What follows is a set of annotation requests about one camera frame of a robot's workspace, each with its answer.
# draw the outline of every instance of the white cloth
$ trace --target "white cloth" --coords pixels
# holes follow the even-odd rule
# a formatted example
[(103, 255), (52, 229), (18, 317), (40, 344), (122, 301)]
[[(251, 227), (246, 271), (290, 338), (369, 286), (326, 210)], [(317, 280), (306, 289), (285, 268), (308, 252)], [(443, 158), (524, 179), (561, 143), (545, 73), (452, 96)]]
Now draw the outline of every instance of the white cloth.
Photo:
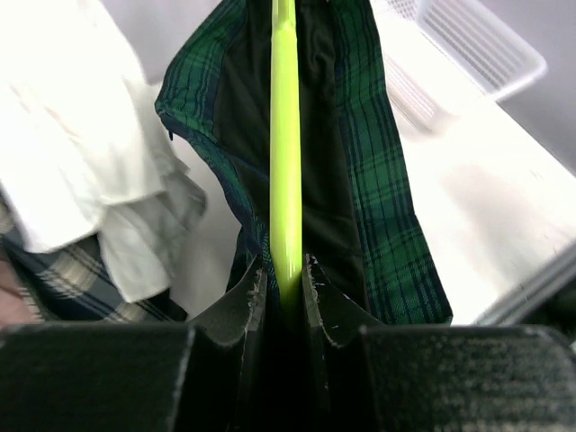
[(98, 232), (125, 301), (164, 291), (205, 196), (130, 44), (98, 0), (19, 0), (0, 5), (0, 53), (0, 184), (26, 249)]

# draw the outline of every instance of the white plastic basket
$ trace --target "white plastic basket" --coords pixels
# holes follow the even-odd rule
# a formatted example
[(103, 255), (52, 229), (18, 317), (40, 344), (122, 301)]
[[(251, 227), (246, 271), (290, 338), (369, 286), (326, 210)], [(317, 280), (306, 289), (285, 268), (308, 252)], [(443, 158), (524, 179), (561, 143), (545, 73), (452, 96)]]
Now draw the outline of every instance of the white plastic basket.
[(386, 85), (411, 120), (441, 131), (483, 97), (531, 86), (544, 58), (474, 0), (373, 0)]

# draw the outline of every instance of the green plaid trim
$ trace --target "green plaid trim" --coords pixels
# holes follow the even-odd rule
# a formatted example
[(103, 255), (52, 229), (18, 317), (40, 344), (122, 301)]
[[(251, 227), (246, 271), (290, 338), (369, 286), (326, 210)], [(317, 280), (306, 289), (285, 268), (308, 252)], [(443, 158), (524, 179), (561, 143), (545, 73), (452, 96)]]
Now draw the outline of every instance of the green plaid trim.
[[(446, 322), (451, 316), (415, 216), (400, 137), (384, 89), (383, 59), (368, 0), (331, 0), (335, 25), (340, 132), (364, 251), (372, 312), (388, 324)], [(246, 19), (245, 0), (224, 0), (181, 48), (157, 99), (166, 127), (182, 136), (218, 177), (242, 224), (246, 260), (259, 250), (271, 271), (267, 227), (259, 220), (230, 157), (213, 135), (224, 54)]]

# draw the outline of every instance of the pink cloth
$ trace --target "pink cloth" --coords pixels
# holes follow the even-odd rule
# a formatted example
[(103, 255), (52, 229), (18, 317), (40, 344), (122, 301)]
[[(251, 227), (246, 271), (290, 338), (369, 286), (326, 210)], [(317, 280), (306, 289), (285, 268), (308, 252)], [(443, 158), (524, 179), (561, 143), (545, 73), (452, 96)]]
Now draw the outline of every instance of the pink cloth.
[(0, 329), (11, 324), (35, 321), (37, 318), (19, 293), (12, 269), (0, 260)]

